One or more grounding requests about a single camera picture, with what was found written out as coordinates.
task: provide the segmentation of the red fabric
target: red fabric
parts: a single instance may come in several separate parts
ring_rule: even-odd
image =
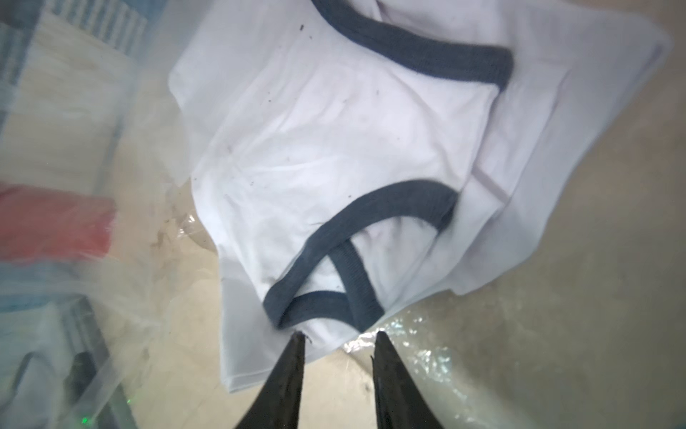
[[[0,260],[103,257],[115,214],[109,198],[0,183]]]

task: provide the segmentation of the white fabric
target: white fabric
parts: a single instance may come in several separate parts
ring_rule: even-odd
[[[509,47],[514,74],[489,118],[494,86],[404,69],[340,36],[309,0],[215,4],[170,86],[191,145],[208,148],[193,195],[220,255],[231,390],[264,380],[290,335],[271,327],[266,290],[359,195],[409,178],[462,190],[435,241],[406,219],[353,238],[387,314],[439,290],[469,292],[522,262],[573,167],[671,43],[636,16],[555,0],[353,4],[423,36]],[[340,287],[330,262],[307,287]],[[310,359],[355,335],[337,321],[304,325]]]

